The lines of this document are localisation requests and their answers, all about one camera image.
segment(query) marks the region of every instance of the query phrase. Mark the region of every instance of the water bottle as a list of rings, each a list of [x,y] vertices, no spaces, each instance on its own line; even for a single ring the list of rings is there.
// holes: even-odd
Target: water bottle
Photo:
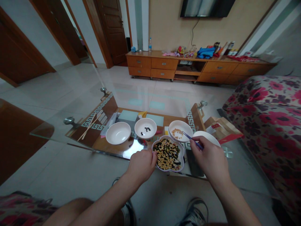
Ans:
[[[151,38],[150,38],[150,40],[148,42],[148,51],[151,52]]]

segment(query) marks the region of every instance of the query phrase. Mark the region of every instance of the ceramic bowl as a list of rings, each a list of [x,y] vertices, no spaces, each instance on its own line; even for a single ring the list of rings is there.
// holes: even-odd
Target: ceramic bowl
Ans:
[[[117,122],[109,127],[106,139],[110,144],[118,145],[127,141],[131,135],[131,127],[125,122]]]
[[[194,137],[198,137],[198,136],[204,136],[205,138],[207,138],[211,143],[217,145],[220,147],[220,144],[218,142],[218,140],[212,136],[210,133],[207,133],[205,131],[196,131],[194,134],[193,134]]]
[[[193,136],[193,132],[192,132],[192,129],[190,128],[190,126],[187,123],[180,121],[180,120],[175,120],[175,121],[171,122],[169,124],[168,129],[169,129],[169,134],[171,135],[171,137],[178,142],[188,142],[189,139],[184,134],[181,135],[180,133],[177,133],[177,132],[175,133],[175,136],[173,136],[172,131],[174,129],[182,130],[190,137]]]
[[[155,141],[155,142],[153,143],[151,149],[154,150],[154,146],[156,145],[156,143],[159,143],[162,139],[168,139],[168,140],[170,140],[172,143],[175,143],[175,144],[179,147],[180,153],[179,153],[179,155],[178,155],[178,161],[181,163],[181,168],[180,168],[179,170],[172,170],[172,169],[163,170],[163,169],[161,169],[161,168],[156,164],[157,167],[158,167],[161,171],[163,171],[163,172],[168,172],[168,171],[180,172],[180,171],[184,168],[184,158],[183,158],[183,157],[184,157],[184,154],[185,154],[185,150],[184,150],[183,146],[182,146],[179,142],[174,141],[170,136],[164,135],[164,136],[160,137],[159,140],[157,140],[157,141]]]
[[[148,140],[152,138],[157,132],[157,125],[154,120],[149,118],[142,118],[138,120],[135,124],[135,133],[141,139]]]

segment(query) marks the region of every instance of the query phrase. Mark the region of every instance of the shoe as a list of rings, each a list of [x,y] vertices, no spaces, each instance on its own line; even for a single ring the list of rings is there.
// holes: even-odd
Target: shoe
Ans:
[[[201,226],[208,222],[208,208],[201,198],[193,198],[187,206],[186,215],[179,226]]]
[[[112,183],[112,186],[120,179],[120,177],[116,177],[115,180]],[[134,208],[132,205],[131,200],[129,199],[125,205],[121,208],[121,211],[124,215],[124,225],[125,226],[136,226],[136,215],[134,212]]]

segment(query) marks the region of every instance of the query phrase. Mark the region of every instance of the wall-mounted tv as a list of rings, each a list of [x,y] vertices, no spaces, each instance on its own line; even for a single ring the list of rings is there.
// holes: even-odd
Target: wall-mounted tv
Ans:
[[[181,17],[227,17],[235,0],[183,0]]]

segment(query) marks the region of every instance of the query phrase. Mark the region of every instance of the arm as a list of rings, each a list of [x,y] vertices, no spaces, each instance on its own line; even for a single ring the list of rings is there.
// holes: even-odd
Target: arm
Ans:
[[[155,170],[157,153],[151,149],[132,155],[125,174],[70,225],[107,225]]]
[[[193,140],[201,142],[204,146],[201,152],[195,142],[190,140],[194,156],[222,203],[229,225],[261,225],[239,189],[231,181],[224,150],[203,136],[193,137]]]

